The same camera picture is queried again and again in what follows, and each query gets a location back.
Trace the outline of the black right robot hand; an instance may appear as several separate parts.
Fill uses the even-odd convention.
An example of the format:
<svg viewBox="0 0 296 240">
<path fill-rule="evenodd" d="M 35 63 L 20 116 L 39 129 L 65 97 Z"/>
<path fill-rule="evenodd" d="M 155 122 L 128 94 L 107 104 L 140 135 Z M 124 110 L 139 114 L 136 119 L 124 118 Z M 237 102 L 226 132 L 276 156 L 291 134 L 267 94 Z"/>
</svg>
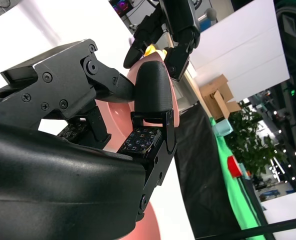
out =
<svg viewBox="0 0 296 240">
<path fill-rule="evenodd" d="M 2 72 L 0 240 L 116 240 L 140 221 L 177 149 L 157 54 L 136 81 L 85 39 Z"/>
</svg>

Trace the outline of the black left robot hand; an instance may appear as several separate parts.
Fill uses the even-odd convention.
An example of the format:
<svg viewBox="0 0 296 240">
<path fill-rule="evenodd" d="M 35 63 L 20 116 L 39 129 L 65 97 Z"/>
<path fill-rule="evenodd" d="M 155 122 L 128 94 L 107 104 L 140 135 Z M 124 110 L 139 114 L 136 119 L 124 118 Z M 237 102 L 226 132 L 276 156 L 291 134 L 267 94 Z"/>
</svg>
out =
<svg viewBox="0 0 296 240">
<path fill-rule="evenodd" d="M 136 28 L 123 62 L 130 69 L 164 34 L 162 25 L 177 46 L 169 48 L 164 64 L 170 77 L 179 81 L 187 69 L 189 56 L 200 42 L 201 28 L 191 0 L 160 0 L 151 15 L 146 15 Z"/>
</svg>

